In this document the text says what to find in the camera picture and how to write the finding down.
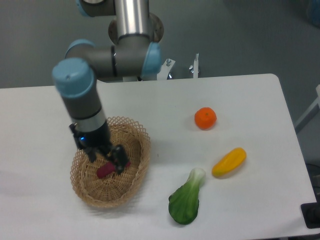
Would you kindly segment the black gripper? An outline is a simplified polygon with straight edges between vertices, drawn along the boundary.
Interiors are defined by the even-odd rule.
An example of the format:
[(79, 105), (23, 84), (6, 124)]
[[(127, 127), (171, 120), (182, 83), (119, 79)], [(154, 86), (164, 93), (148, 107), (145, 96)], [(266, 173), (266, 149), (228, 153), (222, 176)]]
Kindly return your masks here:
[(98, 150), (103, 154), (108, 154), (107, 160), (114, 172), (121, 174), (125, 170), (128, 165), (125, 148), (121, 144), (113, 147), (111, 133), (106, 120), (100, 127), (90, 131), (80, 131), (76, 127), (75, 123), (69, 126), (75, 145), (79, 150), (86, 150), (86, 155), (91, 163), (96, 161), (96, 150)]

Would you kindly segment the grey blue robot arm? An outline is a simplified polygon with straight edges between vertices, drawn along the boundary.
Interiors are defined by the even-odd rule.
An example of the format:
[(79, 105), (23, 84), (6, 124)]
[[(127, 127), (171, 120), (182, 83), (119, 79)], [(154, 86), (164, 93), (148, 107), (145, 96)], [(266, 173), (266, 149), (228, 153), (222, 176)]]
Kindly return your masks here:
[(102, 154), (120, 174), (128, 164), (121, 145), (111, 142), (108, 122), (97, 92), (98, 79), (144, 77), (161, 70), (161, 49), (154, 41), (147, 0), (79, 0), (88, 17), (116, 17), (117, 44), (96, 47), (91, 41), (72, 42), (52, 70), (52, 78), (71, 118), (75, 144), (91, 162)]

